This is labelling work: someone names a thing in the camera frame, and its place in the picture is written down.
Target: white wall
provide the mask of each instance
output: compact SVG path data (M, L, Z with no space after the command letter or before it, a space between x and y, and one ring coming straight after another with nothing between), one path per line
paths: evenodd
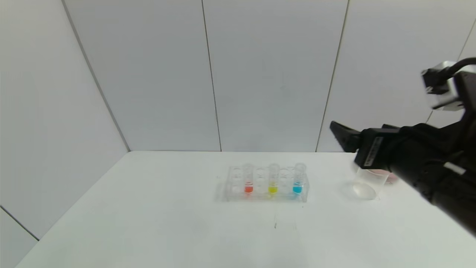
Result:
M61 1L4 0L1 20L0 201L42 237L126 148Z
M475 10L475 1L350 1L317 151L341 151L333 120L357 130L425 122L420 72L458 59Z
M473 26L470 35L466 41L466 44L461 51L461 55L458 60L462 60L469 57L476 57L476 27ZM428 124L435 127L444 127L454 122L458 122L463 116L464 110L461 111L433 111L428 120Z
M14 268L35 246L36 239L0 209L0 267Z
M131 150L220 150L200 0L66 4Z
M314 152L347 0L204 0L223 151Z

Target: robotic arm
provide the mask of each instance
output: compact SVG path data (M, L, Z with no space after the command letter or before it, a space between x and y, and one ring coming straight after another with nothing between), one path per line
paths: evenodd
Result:
M368 128L337 122L330 129L363 169L384 169L402 178L476 236L476 58L443 62L422 71L433 109L465 109L459 122Z

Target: test tube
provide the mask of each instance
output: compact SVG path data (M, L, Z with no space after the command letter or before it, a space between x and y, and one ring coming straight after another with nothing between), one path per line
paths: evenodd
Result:
M243 166L243 176L245 181L245 193L251 194L253 192L253 165L246 164Z
M294 184L293 184L293 192L295 194L302 193L302 187L304 185L306 179L306 165L303 163L297 163L294 166Z
M257 167L253 171L253 192L264 194L267 192L268 181L265 179L266 171L263 167Z
M278 192L278 179L279 179L279 165L274 163L269 165L269 186L268 191L270 194Z
M242 178L243 170L240 167L235 167L231 171L231 191L234 194L241 194L242 188L241 185L243 183Z

